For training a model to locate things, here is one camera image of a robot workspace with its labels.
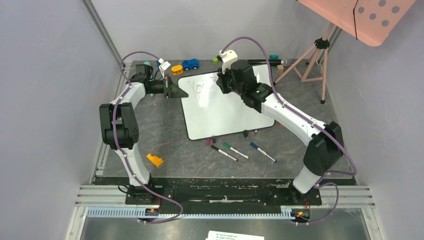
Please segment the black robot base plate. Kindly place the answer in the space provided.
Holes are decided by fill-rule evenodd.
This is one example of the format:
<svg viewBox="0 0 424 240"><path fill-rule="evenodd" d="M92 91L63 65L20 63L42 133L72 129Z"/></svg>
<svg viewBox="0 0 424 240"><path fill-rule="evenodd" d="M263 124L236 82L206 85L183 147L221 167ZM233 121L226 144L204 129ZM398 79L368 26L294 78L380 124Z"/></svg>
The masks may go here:
<svg viewBox="0 0 424 240"><path fill-rule="evenodd" d="M153 177L129 185L127 205L158 205L161 214L277 214L281 206L322 205L318 189L297 193L288 178Z"/></svg>

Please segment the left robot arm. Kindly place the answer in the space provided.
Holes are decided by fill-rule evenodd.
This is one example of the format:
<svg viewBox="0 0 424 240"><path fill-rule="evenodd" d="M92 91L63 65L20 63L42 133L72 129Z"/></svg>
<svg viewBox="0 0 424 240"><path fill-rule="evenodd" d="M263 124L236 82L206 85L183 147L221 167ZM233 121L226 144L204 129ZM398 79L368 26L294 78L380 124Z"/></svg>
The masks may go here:
<svg viewBox="0 0 424 240"><path fill-rule="evenodd" d="M171 197L158 194L151 186L151 174L145 167L138 148L140 131L135 107L149 94L162 94L166 99L189 96L170 75L155 79L152 66L138 64L135 66L135 74L130 77L123 92L114 101L100 105L101 137L124 164L129 178L127 194L130 197L139 197L145 204L151 204L155 200L175 203Z"/></svg>

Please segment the white whiteboard with black frame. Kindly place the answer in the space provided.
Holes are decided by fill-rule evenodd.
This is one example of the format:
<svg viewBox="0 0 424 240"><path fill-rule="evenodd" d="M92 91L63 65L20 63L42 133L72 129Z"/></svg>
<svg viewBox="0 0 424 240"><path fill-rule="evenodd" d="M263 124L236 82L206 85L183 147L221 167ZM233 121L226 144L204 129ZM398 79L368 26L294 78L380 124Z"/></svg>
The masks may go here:
<svg viewBox="0 0 424 240"><path fill-rule="evenodd" d="M234 92L224 94L216 84L217 72L180 77L178 87L189 140L241 133L275 124L275 120L246 106Z"/></svg>

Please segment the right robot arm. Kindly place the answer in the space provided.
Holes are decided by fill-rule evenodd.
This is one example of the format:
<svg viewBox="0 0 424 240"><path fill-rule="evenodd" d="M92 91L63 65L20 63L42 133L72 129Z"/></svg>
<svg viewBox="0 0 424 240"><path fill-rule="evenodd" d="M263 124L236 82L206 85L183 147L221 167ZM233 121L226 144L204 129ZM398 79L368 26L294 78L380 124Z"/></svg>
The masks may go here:
<svg viewBox="0 0 424 240"><path fill-rule="evenodd" d="M343 156L341 127L334 121L326 124L305 114L276 93L272 82L262 83L258 78L248 61L237 60L227 69L218 69L216 84L223 94L237 94L247 107L279 122L306 145L303 167L288 191L293 203L302 204Z"/></svg>

